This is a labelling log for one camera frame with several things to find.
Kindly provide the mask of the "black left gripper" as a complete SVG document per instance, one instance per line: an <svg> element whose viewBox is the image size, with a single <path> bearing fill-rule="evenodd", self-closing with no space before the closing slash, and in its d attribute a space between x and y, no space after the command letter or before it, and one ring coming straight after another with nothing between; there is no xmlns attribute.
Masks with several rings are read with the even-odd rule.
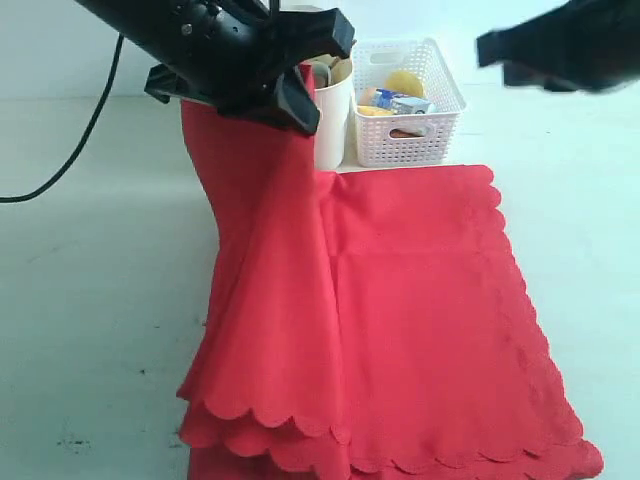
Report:
<svg viewBox="0 0 640 480"><path fill-rule="evenodd" d="M164 43L176 44L149 71L145 93L164 104L179 97L214 106L224 116L276 120L304 136L316 134L319 109L299 69L273 73L269 60L347 59L355 39L354 26L338 8L173 9L169 19Z"/></svg>

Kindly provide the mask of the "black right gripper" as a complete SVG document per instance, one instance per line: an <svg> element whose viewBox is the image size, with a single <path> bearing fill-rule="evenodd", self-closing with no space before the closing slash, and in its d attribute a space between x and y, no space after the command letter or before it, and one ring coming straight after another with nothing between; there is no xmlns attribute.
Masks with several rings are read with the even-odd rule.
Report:
<svg viewBox="0 0 640 480"><path fill-rule="evenodd" d="M558 47L559 63L545 65ZM639 3L567 1L515 26L480 35L476 58L480 68L504 63L505 87L551 93L622 88L639 80Z"/></svg>

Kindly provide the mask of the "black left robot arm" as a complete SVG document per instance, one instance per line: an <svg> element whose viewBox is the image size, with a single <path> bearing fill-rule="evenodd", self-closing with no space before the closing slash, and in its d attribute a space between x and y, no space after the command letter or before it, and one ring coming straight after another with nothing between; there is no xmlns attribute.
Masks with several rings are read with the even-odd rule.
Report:
<svg viewBox="0 0 640 480"><path fill-rule="evenodd" d="M283 11L277 1L93 0L83 7L157 60L145 91L219 115L316 133L320 112L300 71L350 56L355 29L337 8Z"/></svg>

